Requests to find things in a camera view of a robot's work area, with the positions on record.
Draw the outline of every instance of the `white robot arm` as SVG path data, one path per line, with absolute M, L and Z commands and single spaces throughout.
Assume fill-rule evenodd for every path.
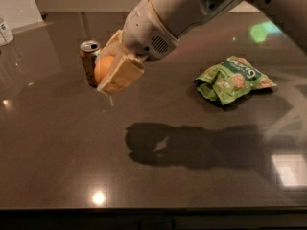
M 161 60 L 178 46 L 191 29 L 228 12 L 242 0 L 142 0 L 128 15 L 124 28 L 109 41 L 105 55 L 116 51 L 134 55 L 138 61 Z M 307 0 L 245 0 L 260 9 L 307 53 Z M 108 75 L 109 83 L 121 85 Z M 128 82 L 119 86 L 121 90 Z M 107 80 L 99 90 L 108 92 Z

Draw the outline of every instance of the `chip bag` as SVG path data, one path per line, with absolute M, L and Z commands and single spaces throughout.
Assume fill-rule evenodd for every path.
M 277 86 L 245 59 L 232 56 L 206 69 L 195 79 L 199 92 L 210 101 L 230 104 L 251 90 Z

